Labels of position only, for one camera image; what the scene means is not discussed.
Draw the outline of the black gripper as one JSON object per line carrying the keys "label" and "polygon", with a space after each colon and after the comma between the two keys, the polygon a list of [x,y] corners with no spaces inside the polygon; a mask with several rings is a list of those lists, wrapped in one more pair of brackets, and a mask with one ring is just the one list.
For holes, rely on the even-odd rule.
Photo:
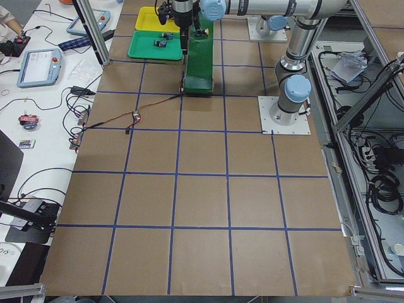
{"label": "black gripper", "polygon": [[203,36],[199,11],[199,1],[193,0],[164,1],[157,9],[161,25],[165,25],[167,20],[172,18],[175,25],[180,28],[180,45],[183,54],[188,53],[189,27],[191,25],[194,25],[196,37]]}

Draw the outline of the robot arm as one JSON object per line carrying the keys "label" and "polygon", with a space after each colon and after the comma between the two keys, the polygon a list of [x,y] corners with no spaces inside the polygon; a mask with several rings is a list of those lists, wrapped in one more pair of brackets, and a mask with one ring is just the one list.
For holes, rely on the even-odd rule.
{"label": "robot arm", "polygon": [[200,25],[199,17],[218,21],[225,15],[247,16],[249,38],[253,41],[279,42],[280,34],[294,19],[292,36],[288,40],[285,55],[277,67],[277,76],[296,74],[305,66],[305,61],[321,33],[327,19],[339,12],[345,1],[163,1],[154,4],[154,11],[161,25],[172,19],[179,27],[179,40],[183,55],[188,54],[189,30],[194,27],[198,37],[207,35]]}

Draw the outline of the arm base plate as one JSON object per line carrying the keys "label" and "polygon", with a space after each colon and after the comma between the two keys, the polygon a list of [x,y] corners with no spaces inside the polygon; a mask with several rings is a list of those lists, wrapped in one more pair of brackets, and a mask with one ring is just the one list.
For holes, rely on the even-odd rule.
{"label": "arm base plate", "polygon": [[278,107],[277,96],[259,96],[258,108],[263,134],[304,135],[311,134],[306,108],[288,114]]}
{"label": "arm base plate", "polygon": [[281,15],[250,16],[247,18],[249,40],[253,42],[286,43],[288,18]]}

